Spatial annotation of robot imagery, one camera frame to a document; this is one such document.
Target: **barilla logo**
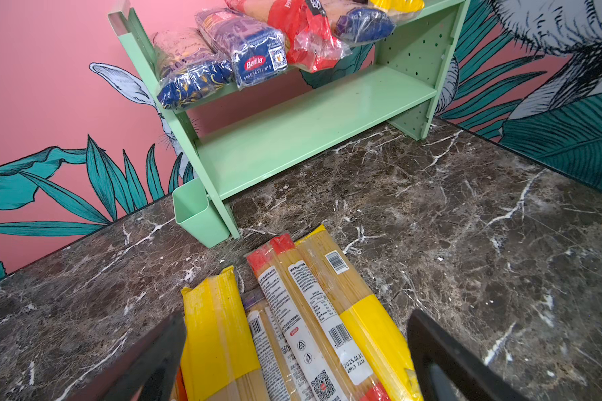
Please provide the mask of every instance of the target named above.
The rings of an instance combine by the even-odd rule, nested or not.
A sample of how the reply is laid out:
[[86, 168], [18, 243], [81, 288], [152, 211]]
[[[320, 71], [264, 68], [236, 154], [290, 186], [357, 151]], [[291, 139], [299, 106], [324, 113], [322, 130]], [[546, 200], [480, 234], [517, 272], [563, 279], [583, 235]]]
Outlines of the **barilla logo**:
[[264, 56], [254, 56], [245, 62], [245, 70], [251, 71], [257, 67], [261, 67], [263, 64], [265, 64]]

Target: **plastic wrap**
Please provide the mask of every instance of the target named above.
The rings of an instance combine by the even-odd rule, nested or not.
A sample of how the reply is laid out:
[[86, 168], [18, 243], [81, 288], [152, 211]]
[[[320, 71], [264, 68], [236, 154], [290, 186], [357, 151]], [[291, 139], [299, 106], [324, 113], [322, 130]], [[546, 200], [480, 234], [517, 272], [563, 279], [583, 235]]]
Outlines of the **plastic wrap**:
[[243, 294], [242, 299], [270, 401], [314, 401], [310, 384], [263, 292], [257, 287]]
[[247, 259], [317, 400], [390, 400], [289, 235]]
[[182, 294], [187, 338], [181, 371], [187, 399], [267, 400], [234, 267]]
[[424, 9], [424, 0], [370, 0], [370, 5], [386, 12], [395, 22], [413, 19]]
[[285, 35], [264, 22], [229, 8], [196, 14], [203, 38], [232, 64], [239, 89], [259, 84], [288, 67]]
[[390, 398], [423, 401], [406, 339], [330, 233], [321, 225], [296, 246]]
[[183, 108], [232, 80], [227, 57], [215, 54], [196, 29], [156, 33], [152, 44], [159, 79], [156, 97], [163, 108]]
[[306, 0], [225, 0], [228, 7], [280, 29], [289, 41], [288, 63], [311, 73], [333, 68], [352, 54], [333, 36], [321, 3]]
[[376, 42], [390, 36], [397, 25], [374, 7], [350, 0], [323, 0], [332, 32], [351, 46]]

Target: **marble countertop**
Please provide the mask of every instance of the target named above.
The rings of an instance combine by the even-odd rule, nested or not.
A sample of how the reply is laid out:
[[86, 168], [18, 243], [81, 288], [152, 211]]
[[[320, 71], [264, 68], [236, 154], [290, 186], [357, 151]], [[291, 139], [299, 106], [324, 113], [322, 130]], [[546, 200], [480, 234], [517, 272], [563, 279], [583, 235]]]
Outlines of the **marble countertop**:
[[539, 400], [602, 400], [602, 194], [434, 121], [380, 124], [231, 199], [207, 249], [149, 205], [0, 282], [0, 400], [63, 400], [275, 234], [324, 223], [405, 332], [425, 310]]

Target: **green shelf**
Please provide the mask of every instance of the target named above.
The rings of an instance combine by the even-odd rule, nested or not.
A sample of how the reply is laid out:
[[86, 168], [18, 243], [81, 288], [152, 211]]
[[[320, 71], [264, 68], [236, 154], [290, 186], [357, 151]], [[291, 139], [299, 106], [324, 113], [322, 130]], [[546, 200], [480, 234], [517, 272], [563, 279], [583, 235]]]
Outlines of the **green shelf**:
[[435, 95], [374, 65], [197, 139], [196, 148], [226, 199]]

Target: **green cup holder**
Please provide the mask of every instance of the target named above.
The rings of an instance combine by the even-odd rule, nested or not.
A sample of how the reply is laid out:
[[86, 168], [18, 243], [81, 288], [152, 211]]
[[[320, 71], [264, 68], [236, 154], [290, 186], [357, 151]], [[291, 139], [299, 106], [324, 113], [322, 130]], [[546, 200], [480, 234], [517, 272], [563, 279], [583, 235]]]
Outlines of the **green cup holder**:
[[230, 236], [214, 204], [207, 199], [205, 187], [195, 178], [172, 192], [174, 217], [178, 225], [208, 248]]

